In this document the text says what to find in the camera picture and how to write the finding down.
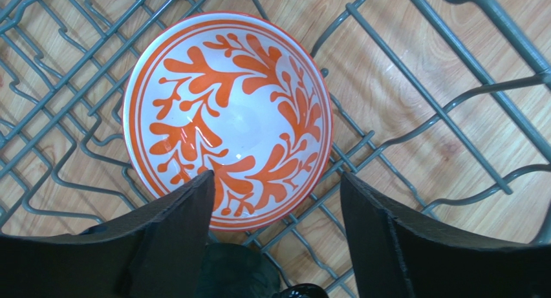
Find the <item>dark green mug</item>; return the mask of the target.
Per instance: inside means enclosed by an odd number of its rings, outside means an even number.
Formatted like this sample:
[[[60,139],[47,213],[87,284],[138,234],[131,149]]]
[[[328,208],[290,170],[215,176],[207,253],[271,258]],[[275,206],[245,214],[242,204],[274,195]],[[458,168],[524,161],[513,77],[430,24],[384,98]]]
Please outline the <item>dark green mug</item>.
[[[205,248],[194,297],[327,297],[320,286],[301,283],[282,289],[276,267],[245,246],[214,243]]]

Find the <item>white orange patterned bowl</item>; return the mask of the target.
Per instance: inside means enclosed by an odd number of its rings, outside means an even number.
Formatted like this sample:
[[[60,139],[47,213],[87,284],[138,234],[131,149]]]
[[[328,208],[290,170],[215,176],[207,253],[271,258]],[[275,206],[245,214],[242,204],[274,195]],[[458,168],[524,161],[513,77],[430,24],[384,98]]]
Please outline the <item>white orange patterned bowl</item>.
[[[150,42],[123,97],[139,179],[161,198],[213,171],[210,227],[248,231],[300,205],[332,149],[330,94],[308,52],[240,12],[187,17]]]

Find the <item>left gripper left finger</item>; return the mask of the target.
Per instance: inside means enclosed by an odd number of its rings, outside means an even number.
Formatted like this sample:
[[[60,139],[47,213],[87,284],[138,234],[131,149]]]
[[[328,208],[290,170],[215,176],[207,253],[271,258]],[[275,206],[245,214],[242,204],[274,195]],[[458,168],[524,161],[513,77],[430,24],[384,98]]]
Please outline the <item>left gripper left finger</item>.
[[[191,297],[214,174],[78,235],[1,237],[2,297]]]

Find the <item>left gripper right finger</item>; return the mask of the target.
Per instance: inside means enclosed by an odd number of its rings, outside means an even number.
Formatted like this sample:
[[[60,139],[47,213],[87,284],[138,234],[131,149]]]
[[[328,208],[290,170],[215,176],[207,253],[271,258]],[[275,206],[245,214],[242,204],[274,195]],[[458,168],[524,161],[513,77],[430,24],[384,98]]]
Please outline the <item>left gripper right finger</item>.
[[[549,297],[550,246],[494,239],[395,201],[351,173],[341,210],[360,297]]]

